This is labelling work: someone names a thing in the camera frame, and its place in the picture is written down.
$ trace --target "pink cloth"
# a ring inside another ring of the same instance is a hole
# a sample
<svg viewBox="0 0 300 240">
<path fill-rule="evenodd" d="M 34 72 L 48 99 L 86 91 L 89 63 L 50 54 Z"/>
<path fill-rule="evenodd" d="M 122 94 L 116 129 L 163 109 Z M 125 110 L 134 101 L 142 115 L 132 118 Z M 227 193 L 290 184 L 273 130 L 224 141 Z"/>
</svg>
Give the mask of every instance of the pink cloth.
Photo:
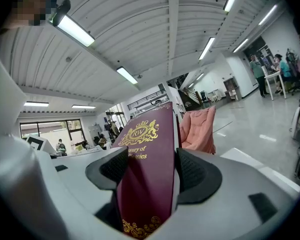
<svg viewBox="0 0 300 240">
<path fill-rule="evenodd" d="M 215 154 L 213 124 L 216 107 L 212 106 L 198 111 L 188 111 L 180 124 L 182 147 Z"/>
</svg>

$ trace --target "person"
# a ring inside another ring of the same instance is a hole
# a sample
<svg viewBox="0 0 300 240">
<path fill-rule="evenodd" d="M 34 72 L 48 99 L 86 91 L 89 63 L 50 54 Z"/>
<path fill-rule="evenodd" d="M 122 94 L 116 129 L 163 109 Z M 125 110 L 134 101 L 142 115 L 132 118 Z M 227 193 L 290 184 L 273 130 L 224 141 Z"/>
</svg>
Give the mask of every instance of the person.
<svg viewBox="0 0 300 240">
<path fill-rule="evenodd" d="M 251 54 L 250 58 L 251 58 L 251 62 L 250 62 L 251 70 L 253 72 L 255 79 L 259 84 L 259 91 L 261 97 L 264 98 L 265 95 L 269 94 L 266 91 L 265 73 L 262 70 L 260 63 L 256 61 L 256 56 Z"/>
<path fill-rule="evenodd" d="M 276 54 L 274 55 L 274 61 L 277 63 L 278 67 L 276 68 L 278 71 L 281 72 L 282 81 L 290 81 L 292 75 L 290 72 L 290 68 L 287 63 L 285 63 L 282 60 L 282 55 Z M 282 90 L 281 82 L 279 76 L 276 78 L 277 82 L 279 83 L 278 89 L 275 91 L 275 93 L 280 93 L 281 95 L 284 94 L 284 91 Z"/>
<path fill-rule="evenodd" d="M 114 122 L 111 122 L 111 120 L 109 119 L 108 120 L 108 123 L 109 123 L 109 129 L 110 129 L 110 132 L 115 136 L 115 137 L 118 137 L 118 128 L 116 126 L 116 124 Z"/>
<path fill-rule="evenodd" d="M 18 27 L 39 26 L 45 22 L 48 15 L 55 12 L 57 0 L 17 0 L 14 4 L 17 6 L 12 6 L 0 34 Z"/>
<path fill-rule="evenodd" d="M 105 138 L 105 136 L 101 133 L 100 134 L 100 140 L 99 140 L 99 145 L 100 145 L 100 147 L 103 149 L 103 150 L 106 150 L 107 148 L 105 147 L 105 145 L 106 145 L 106 143 L 107 143 L 107 139 Z"/>
<path fill-rule="evenodd" d="M 60 144 L 62 144 L 62 139 L 61 138 L 59 139 L 58 143 L 55 145 L 55 150 L 56 151 L 59 151 Z"/>
<path fill-rule="evenodd" d="M 85 140 L 83 143 L 82 143 L 82 147 L 86 150 L 89 150 L 91 147 L 90 147 L 90 144 L 87 140 Z"/>
<path fill-rule="evenodd" d="M 55 150 L 56 150 L 56 153 L 57 153 L 57 156 L 67 156 L 67 149 L 66 149 L 66 146 L 65 144 L 62 143 L 62 139 L 60 138 L 59 139 L 59 142 L 55 145 Z"/>
</svg>

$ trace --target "burgundy book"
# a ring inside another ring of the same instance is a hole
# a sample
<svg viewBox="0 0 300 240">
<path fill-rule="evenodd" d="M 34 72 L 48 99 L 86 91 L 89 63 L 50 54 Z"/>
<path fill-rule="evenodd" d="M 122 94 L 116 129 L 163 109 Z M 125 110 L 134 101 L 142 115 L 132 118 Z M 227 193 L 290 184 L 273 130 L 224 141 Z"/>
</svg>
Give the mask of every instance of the burgundy book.
<svg viewBox="0 0 300 240">
<path fill-rule="evenodd" d="M 124 233 L 144 239 L 171 215 L 175 170 L 173 106 L 158 106 L 124 127 L 113 147 L 128 146 L 129 164 L 117 188 Z"/>
</svg>

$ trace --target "ceiling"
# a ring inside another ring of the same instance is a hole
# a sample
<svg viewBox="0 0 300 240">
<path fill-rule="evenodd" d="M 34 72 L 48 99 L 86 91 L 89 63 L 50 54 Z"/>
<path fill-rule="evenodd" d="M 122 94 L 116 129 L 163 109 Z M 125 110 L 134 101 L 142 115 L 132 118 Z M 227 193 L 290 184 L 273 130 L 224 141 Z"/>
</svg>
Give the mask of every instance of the ceiling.
<svg viewBox="0 0 300 240">
<path fill-rule="evenodd" d="M 88 48 L 49 23 L 0 35 L 0 58 L 13 80 L 29 101 L 50 103 L 25 113 L 71 113 L 73 104 L 103 112 L 232 51 L 276 2 L 236 0 L 227 14 L 226 0 L 70 1 L 68 14 L 95 38 Z M 210 37 L 212 52 L 199 61 Z M 138 84 L 121 77 L 119 66 L 141 75 Z"/>
</svg>

